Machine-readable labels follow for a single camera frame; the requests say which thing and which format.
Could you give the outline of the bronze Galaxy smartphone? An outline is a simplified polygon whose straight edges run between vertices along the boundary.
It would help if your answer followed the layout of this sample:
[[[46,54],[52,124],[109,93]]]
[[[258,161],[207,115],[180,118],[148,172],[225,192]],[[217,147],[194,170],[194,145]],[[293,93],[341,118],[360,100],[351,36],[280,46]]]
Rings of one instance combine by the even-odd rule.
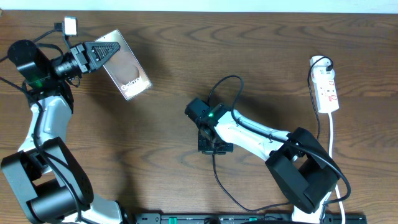
[[[95,42],[117,42],[120,45],[103,67],[127,101],[152,87],[152,82],[118,29]]]

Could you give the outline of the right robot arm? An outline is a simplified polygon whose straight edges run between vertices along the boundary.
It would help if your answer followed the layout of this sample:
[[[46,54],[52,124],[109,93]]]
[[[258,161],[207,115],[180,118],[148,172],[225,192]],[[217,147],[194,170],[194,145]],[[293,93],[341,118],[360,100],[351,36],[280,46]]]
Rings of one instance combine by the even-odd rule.
[[[222,103],[209,106],[199,98],[185,114],[198,128],[198,151],[212,157],[240,146],[259,157],[287,200],[295,222],[322,223],[326,201],[341,179],[340,168],[306,129],[281,131],[244,117]]]

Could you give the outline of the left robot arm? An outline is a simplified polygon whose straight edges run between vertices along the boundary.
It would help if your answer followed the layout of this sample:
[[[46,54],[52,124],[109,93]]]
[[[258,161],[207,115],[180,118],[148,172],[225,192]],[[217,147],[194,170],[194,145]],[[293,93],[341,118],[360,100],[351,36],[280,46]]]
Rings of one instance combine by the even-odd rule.
[[[21,209],[31,223],[132,223],[116,201],[93,191],[87,174],[65,145],[73,114],[74,79],[94,72],[120,48],[117,42],[84,42],[49,59],[42,44],[14,42],[9,60],[25,80],[20,90],[32,111],[28,135],[1,161]]]

